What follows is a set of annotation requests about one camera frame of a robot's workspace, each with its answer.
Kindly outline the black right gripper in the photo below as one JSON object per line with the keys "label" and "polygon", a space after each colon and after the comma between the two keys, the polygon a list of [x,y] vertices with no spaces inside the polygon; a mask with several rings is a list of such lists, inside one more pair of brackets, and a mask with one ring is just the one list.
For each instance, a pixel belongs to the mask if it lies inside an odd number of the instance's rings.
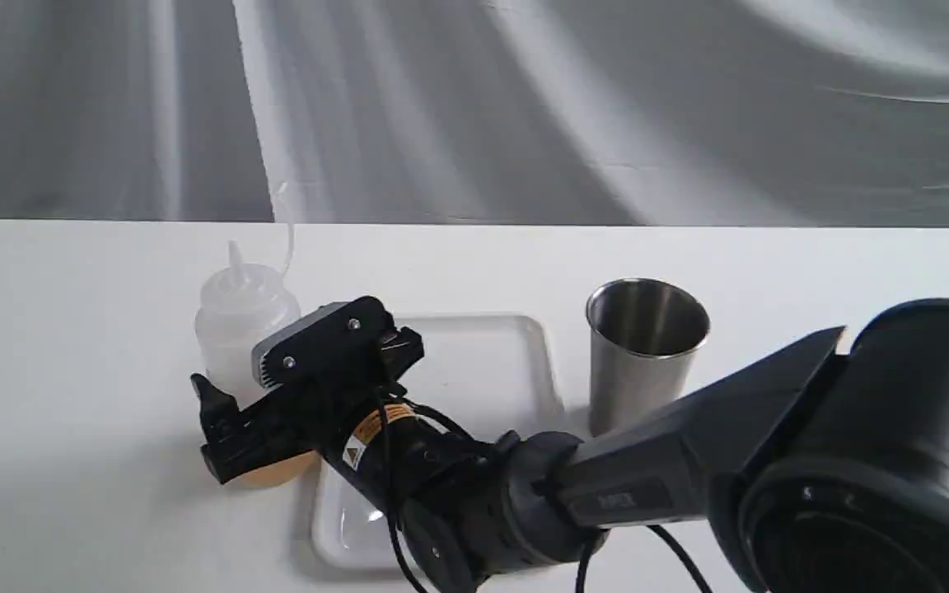
{"label": "black right gripper", "polygon": [[204,465],[226,484],[317,451],[376,509],[393,513],[451,469],[451,420],[410,400],[400,383],[422,357],[421,334],[392,328],[376,345],[280,386],[276,393],[294,404],[297,425],[250,421],[233,395],[192,374]]}

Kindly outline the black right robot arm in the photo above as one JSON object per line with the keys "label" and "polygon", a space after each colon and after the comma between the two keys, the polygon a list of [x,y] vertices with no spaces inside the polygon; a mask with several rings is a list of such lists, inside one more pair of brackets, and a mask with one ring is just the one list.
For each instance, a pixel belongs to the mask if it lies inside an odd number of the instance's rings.
{"label": "black right robot arm", "polygon": [[424,357],[372,296],[257,346],[241,409],[191,376],[222,483],[316,451],[377,510],[434,589],[577,563],[611,529],[707,521],[753,592],[949,592],[949,299],[905,301],[841,354],[840,327],[588,440],[479,441],[408,400]]}

